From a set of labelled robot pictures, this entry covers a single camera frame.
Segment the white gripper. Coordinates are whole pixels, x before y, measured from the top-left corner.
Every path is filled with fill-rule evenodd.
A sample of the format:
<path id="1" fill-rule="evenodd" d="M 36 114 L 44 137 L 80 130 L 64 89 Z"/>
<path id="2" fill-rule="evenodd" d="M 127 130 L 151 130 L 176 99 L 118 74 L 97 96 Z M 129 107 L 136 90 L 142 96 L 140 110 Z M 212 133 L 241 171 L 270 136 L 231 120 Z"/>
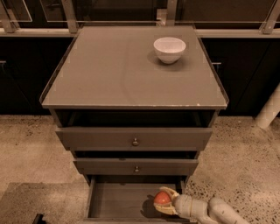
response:
<path id="1" fill-rule="evenodd" d="M 203 219 L 207 217 L 205 201 L 194 199 L 186 194 L 179 195 L 178 192 L 166 186 L 161 186 L 160 190 L 167 193 L 171 201 L 174 201 L 174 206 L 155 204 L 154 207 L 160 213 L 178 215 L 181 218 Z"/>

